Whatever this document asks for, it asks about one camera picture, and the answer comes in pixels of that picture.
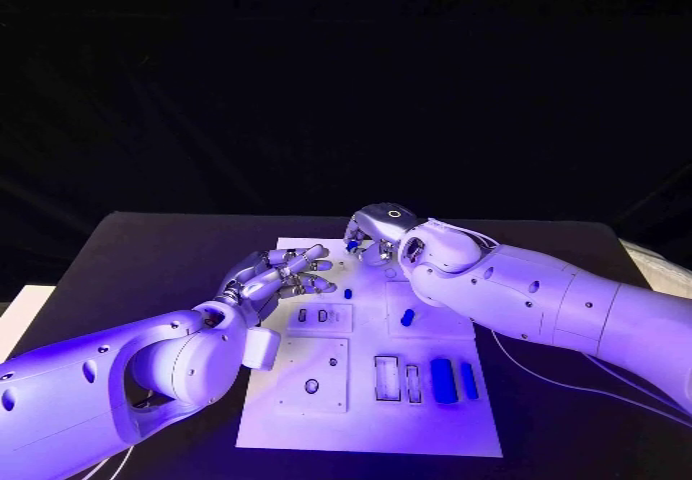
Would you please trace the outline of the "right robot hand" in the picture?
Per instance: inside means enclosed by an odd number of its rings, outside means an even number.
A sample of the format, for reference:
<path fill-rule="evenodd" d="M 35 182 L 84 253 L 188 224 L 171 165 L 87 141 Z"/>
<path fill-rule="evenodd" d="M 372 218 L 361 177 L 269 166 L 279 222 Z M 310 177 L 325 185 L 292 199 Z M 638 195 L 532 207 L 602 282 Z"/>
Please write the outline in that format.
<path fill-rule="evenodd" d="M 351 217 L 344 241 L 347 250 L 370 266 L 390 263 L 406 233 L 419 225 L 419 217 L 400 204 L 365 206 Z"/>

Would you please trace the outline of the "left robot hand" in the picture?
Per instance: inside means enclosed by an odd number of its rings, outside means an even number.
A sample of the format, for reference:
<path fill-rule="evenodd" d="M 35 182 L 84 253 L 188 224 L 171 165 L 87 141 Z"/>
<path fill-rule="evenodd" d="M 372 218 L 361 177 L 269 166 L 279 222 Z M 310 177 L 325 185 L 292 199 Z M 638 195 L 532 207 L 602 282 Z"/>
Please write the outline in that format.
<path fill-rule="evenodd" d="M 253 252 L 228 272 L 214 300 L 241 312 L 248 327 L 259 326 L 282 299 L 336 291 L 319 275 L 334 266 L 328 256 L 322 244 Z"/>

